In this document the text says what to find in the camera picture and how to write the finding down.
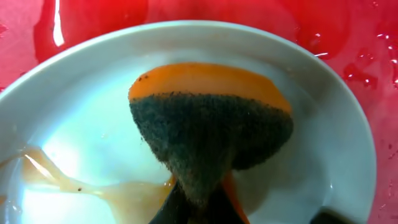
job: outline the red surface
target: red surface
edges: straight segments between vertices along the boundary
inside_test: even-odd
[[[124,27],[209,19],[264,29],[320,54],[352,89],[377,151],[369,223],[398,223],[398,1],[59,0],[58,27],[57,1],[0,1],[0,91],[54,54]],[[65,40],[58,47],[54,28]]]

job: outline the dark green scouring pad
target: dark green scouring pad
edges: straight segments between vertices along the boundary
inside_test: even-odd
[[[266,161],[293,131],[287,112],[234,95],[160,93],[131,100],[130,109],[156,158],[199,207],[229,170]]]

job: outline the sponge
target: sponge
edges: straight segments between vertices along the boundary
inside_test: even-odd
[[[198,207],[231,169],[266,161],[293,131],[290,105],[273,83],[240,68],[155,68],[133,84],[129,102],[152,152]]]

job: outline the plate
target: plate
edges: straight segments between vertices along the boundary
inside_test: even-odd
[[[122,223],[105,196],[69,187],[167,180],[170,174],[132,120],[127,92],[154,67],[190,61],[260,73],[293,107],[294,133],[281,152],[235,173],[251,223],[308,223],[322,207],[366,222],[376,156],[352,92],[301,47],[258,29],[210,21],[162,22],[102,35],[52,57],[5,89],[0,95],[4,221]],[[31,174],[40,164],[26,169],[29,161],[35,165],[37,155],[25,153],[32,147],[59,168],[42,175],[75,180],[62,187],[27,184],[41,180]]]

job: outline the wet red surface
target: wet red surface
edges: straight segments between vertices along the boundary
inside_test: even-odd
[[[377,151],[369,223],[398,223],[396,12],[396,0],[1,0],[0,91],[54,54],[125,27],[208,19],[264,29],[323,59],[352,89]]]

